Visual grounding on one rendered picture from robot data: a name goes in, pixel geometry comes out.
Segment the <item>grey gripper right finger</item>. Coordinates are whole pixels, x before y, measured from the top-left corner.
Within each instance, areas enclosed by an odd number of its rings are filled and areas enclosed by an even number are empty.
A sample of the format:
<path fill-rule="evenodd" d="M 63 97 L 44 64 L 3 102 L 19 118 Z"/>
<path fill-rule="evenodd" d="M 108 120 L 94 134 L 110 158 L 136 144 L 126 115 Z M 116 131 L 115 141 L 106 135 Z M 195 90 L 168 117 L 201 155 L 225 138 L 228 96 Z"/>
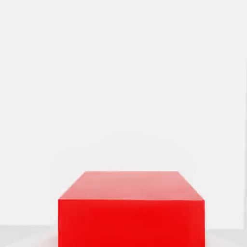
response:
<path fill-rule="evenodd" d="M 206 232 L 206 247 L 227 247 L 227 243 L 213 233 Z"/>

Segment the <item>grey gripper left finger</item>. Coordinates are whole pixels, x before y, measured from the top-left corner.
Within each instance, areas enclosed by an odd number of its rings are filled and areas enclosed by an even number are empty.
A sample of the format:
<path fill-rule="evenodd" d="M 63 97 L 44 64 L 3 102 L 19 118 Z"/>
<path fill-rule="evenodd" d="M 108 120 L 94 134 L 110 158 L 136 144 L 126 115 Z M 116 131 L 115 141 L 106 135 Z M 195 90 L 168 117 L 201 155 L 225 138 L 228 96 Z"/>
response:
<path fill-rule="evenodd" d="M 32 247 L 58 247 L 57 235 L 46 235 L 38 237 Z"/>

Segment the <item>small red cube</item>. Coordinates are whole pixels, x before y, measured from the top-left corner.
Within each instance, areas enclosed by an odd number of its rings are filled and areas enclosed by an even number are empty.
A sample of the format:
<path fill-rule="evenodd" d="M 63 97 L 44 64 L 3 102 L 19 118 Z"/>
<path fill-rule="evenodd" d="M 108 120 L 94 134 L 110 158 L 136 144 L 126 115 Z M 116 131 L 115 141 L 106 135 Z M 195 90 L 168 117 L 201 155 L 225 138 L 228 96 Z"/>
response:
<path fill-rule="evenodd" d="M 205 201 L 177 171 L 87 171 L 58 199 L 58 247 L 206 247 Z"/>

